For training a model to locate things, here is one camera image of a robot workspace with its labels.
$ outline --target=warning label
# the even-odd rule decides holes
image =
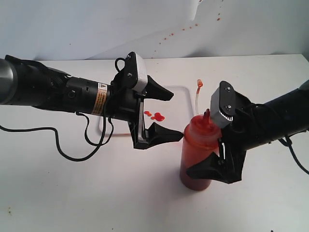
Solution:
[[[106,101],[106,95],[107,95],[107,85],[98,83],[97,98],[91,113],[92,115],[100,116],[102,114],[103,106]]]

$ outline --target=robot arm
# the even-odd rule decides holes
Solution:
[[[70,76],[37,61],[6,56],[0,59],[0,104],[124,120],[136,149],[181,140],[179,131],[156,123],[149,129],[144,125],[144,99],[169,101],[173,93],[147,75],[144,60],[136,53],[119,59],[125,66],[108,85]]]
[[[309,174],[297,160],[289,138],[309,128],[308,114],[309,81],[265,104],[252,103],[222,81],[211,97],[211,119],[222,132],[220,155],[212,153],[188,168],[187,174],[228,184],[240,181],[246,151],[275,140],[288,146],[299,167]]]

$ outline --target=screw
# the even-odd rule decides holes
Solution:
[[[74,98],[74,97],[75,97],[75,91],[74,91],[74,90],[71,90],[71,91],[68,93],[68,97],[69,97],[69,98]]]

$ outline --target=ketchup bottle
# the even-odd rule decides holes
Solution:
[[[221,130],[211,122],[210,111],[193,117],[184,130],[183,151],[180,164],[180,179],[189,189],[201,191],[206,189],[211,180],[192,179],[186,169],[206,159],[212,152],[218,153],[218,139]]]

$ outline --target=white backdrop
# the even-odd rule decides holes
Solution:
[[[309,53],[308,10],[308,0],[0,0],[0,57]]]

